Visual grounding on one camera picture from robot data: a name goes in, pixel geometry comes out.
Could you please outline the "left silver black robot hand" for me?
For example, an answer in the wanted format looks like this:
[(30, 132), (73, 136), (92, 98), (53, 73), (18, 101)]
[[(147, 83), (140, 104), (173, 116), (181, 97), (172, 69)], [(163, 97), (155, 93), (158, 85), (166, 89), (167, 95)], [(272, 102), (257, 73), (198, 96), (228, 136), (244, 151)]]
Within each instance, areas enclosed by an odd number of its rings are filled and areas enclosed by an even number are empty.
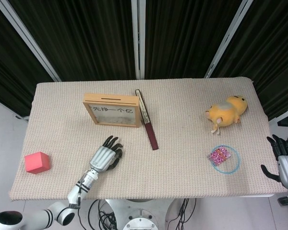
[(109, 136), (90, 160), (90, 167), (98, 173), (113, 170), (123, 155), (123, 145), (118, 137)]

